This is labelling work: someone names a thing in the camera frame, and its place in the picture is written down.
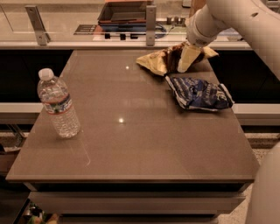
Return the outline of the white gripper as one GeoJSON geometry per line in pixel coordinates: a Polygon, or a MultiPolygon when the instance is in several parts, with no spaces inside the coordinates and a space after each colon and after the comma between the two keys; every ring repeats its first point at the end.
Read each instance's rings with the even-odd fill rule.
{"type": "Polygon", "coordinates": [[[178,72],[184,73],[199,57],[200,49],[216,40],[215,23],[213,16],[207,11],[197,11],[189,21],[186,38],[190,45],[185,44],[178,61],[178,72]]]}

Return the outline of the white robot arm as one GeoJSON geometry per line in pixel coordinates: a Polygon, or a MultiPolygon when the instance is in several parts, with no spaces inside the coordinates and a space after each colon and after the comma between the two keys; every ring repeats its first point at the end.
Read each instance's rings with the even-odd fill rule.
{"type": "MultiPolygon", "coordinates": [[[[280,79],[280,14],[261,0],[206,0],[187,25],[190,44],[203,47],[230,27],[280,79]]],[[[246,224],[280,224],[280,147],[269,151],[255,176],[246,224]]]]}

